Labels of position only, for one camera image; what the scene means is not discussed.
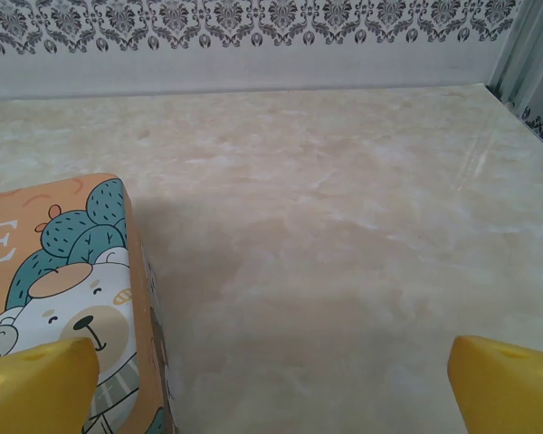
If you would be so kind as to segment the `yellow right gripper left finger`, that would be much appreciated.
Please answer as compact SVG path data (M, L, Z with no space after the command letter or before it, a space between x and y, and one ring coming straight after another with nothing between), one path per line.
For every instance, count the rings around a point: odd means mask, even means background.
M80 433L98 379L88 338L0 357L0 433Z

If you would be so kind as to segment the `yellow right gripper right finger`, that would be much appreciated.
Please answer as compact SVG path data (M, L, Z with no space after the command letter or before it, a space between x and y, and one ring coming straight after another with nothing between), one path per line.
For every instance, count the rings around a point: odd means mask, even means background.
M543 352L461 335L448 378L469 433L543 433Z

